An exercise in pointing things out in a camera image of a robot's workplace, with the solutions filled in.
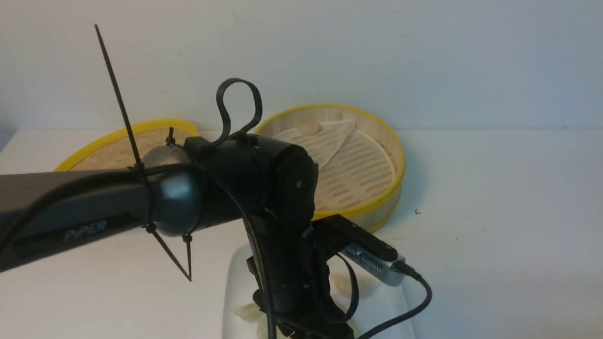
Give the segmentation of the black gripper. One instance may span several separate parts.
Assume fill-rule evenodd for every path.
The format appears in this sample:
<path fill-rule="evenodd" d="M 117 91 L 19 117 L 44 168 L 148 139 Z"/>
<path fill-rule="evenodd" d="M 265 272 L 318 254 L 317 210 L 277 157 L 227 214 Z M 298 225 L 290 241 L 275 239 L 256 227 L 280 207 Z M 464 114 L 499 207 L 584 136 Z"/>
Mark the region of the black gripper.
<path fill-rule="evenodd" d="M 269 339 L 352 339 L 348 322 L 330 295 L 328 260 L 355 242 L 355 224 L 342 215 L 311 221 L 281 220 L 267 212 L 245 214 L 253 257 L 247 260 L 258 289 L 253 300 L 266 318 Z"/>

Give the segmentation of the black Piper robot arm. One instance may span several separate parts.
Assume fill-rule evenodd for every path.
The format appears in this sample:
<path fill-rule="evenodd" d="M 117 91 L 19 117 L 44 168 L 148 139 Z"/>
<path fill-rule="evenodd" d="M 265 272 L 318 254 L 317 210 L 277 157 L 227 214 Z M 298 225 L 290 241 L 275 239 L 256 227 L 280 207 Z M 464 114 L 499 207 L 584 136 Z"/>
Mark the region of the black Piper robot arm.
<path fill-rule="evenodd" d="M 352 339 L 330 296 L 329 247 L 315 229 L 318 165 L 298 145 L 247 135 L 219 144 L 190 137 L 113 171 L 1 176 L 1 270 L 6 272 L 143 227 L 182 237 L 241 219 L 253 255 L 253 300 L 269 330 L 295 339 Z"/>

